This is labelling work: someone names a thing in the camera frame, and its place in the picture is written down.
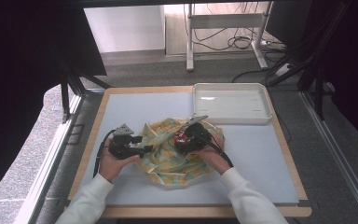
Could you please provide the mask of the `black metal stand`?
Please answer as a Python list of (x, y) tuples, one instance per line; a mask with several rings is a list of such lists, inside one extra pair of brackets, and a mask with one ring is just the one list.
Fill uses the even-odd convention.
[(76, 96), (82, 96), (86, 91), (86, 88), (80, 80), (81, 77), (84, 77), (103, 89), (109, 89), (111, 88), (111, 85), (103, 82), (95, 76), (85, 74), (77, 68), (71, 68), (61, 54), (58, 54), (57, 57), (58, 62), (63, 69), (61, 81), (62, 122), (65, 123), (72, 117), (72, 113), (70, 112), (69, 91), (72, 91)]
[(315, 82), (314, 111), (321, 120), (324, 120), (324, 81), (323, 74), (321, 72), (321, 66), (323, 64), (322, 55), (333, 33), (342, 21), (342, 18), (344, 17), (351, 2), (352, 0), (339, 0), (335, 7), (326, 14), (327, 18), (317, 27), (317, 29), (312, 33), (312, 36), (306, 39), (306, 41), (308, 41), (315, 40), (317, 36), (320, 37), (317, 41), (316, 47), (306, 60), (294, 66), (280, 77), (266, 83), (268, 87), (272, 87), (299, 72), (303, 72), (301, 78), (296, 84), (297, 89), (299, 91), (307, 91), (311, 84)]

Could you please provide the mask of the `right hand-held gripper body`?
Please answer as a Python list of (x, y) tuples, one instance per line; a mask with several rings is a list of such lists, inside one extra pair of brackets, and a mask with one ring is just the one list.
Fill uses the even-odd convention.
[(212, 136), (201, 124), (204, 119), (207, 119), (207, 116), (197, 116), (191, 118), (181, 127), (181, 130), (185, 130), (189, 126), (194, 126), (194, 134), (191, 137), (188, 137), (187, 143), (183, 144), (188, 146), (188, 153), (201, 150), (211, 142)]

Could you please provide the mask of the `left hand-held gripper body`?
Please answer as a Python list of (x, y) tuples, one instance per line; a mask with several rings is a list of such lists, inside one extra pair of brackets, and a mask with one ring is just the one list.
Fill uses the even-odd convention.
[(126, 124), (122, 124), (112, 131), (112, 143), (109, 147), (109, 152), (119, 160), (127, 159), (134, 155), (140, 154), (140, 147), (133, 147), (131, 137), (134, 131)]

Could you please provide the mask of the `white metal desk frame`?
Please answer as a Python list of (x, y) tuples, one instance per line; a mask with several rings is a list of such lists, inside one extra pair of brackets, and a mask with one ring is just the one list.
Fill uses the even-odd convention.
[(194, 5), (189, 4), (186, 13), (186, 71), (192, 72), (194, 70), (193, 30), (218, 28), (257, 28), (258, 33), (255, 40), (251, 41), (251, 47), (260, 68), (267, 69), (268, 64), (261, 52), (260, 45), (272, 5), (273, 3), (269, 1), (262, 13), (197, 15), (193, 13)]

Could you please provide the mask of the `dark curtain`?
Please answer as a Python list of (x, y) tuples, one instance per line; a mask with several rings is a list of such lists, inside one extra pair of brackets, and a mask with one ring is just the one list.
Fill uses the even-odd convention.
[(351, 0), (324, 52), (333, 102), (358, 131), (358, 0)]
[(0, 181), (33, 129), (46, 91), (69, 75), (104, 73), (78, 0), (0, 0)]

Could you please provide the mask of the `white board panel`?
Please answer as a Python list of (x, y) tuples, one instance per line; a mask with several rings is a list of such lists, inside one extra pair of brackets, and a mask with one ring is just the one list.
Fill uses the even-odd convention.
[(165, 49), (162, 6), (85, 8), (101, 53)]

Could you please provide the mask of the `green yellow patterned cloth bag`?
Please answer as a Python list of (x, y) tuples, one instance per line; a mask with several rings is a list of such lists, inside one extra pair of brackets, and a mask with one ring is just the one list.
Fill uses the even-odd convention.
[(140, 132), (143, 140), (139, 146), (153, 148), (136, 162), (136, 166), (153, 182), (165, 186), (185, 186), (213, 171), (199, 155), (183, 155), (176, 150), (174, 134), (185, 123), (186, 119), (167, 118), (146, 123)]

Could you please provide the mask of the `aluminium frame rail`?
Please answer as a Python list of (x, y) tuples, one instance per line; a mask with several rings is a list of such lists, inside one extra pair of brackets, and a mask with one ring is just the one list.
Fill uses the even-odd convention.
[(61, 94), (45, 94), (41, 114), (16, 159), (27, 195), (13, 224), (51, 224), (62, 213), (102, 98), (102, 89), (71, 92), (65, 121)]
[(299, 95), (305, 107), (309, 111), (310, 116), (315, 123), (316, 128), (318, 129), (318, 132), (324, 140), (327, 148), (329, 149), (330, 154), (332, 155), (339, 171), (341, 172), (348, 187), (350, 188), (352, 195), (358, 203), (358, 177), (356, 173), (353, 171), (347, 158), (342, 152), (341, 147), (339, 146), (336, 138), (331, 133), (331, 130), (329, 129), (327, 123), (317, 115), (315, 110), (315, 103), (312, 101), (311, 96), (303, 91), (301, 91)]

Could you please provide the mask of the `person's right hand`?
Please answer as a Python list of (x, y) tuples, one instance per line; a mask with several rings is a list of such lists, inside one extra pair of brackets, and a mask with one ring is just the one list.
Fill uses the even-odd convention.
[(211, 146), (205, 146), (202, 150), (198, 150), (197, 154), (220, 175), (230, 168), (227, 161)]

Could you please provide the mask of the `white power strip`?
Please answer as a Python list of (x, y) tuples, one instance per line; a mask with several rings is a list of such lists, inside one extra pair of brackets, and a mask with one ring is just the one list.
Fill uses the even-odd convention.
[(284, 75), (286, 72), (291, 70), (294, 66), (291, 63), (285, 63), (283, 66), (281, 66), (275, 73), (277, 77), (280, 77)]

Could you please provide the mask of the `small red patterned object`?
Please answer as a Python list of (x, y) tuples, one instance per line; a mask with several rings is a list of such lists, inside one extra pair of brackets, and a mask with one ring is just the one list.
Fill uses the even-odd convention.
[(174, 143), (179, 146), (188, 142), (188, 137), (184, 130), (178, 130), (173, 134)]

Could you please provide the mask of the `white plastic tray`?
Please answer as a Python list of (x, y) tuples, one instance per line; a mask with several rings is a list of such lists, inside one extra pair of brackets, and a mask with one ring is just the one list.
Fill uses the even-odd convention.
[(259, 83), (198, 83), (192, 92), (193, 114), (212, 124), (266, 125), (273, 117), (267, 89)]

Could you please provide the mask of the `person's left hand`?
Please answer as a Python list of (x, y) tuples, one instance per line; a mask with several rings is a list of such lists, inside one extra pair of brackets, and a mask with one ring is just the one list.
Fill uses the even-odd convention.
[(98, 171), (98, 173), (109, 182), (112, 182), (126, 165), (140, 159), (139, 155), (134, 155), (124, 160), (117, 159), (109, 152), (111, 143), (111, 138), (104, 141)]

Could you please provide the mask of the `light blue table mat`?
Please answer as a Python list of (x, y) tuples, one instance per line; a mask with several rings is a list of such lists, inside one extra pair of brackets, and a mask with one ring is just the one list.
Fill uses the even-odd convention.
[[(147, 122), (192, 116), (190, 92), (129, 93), (107, 95), (100, 106), (102, 116), (95, 120), (97, 135), (90, 139), (91, 156), (82, 185), (93, 178), (96, 154), (106, 134), (127, 124), (139, 134)], [(282, 154), (272, 124), (224, 125), (225, 152), (245, 179), (255, 184), (275, 204), (294, 204), (299, 195)], [(214, 205), (228, 204), (227, 189), (220, 175), (212, 172), (185, 186), (163, 186), (152, 182), (132, 163), (115, 179), (106, 202), (109, 205)]]

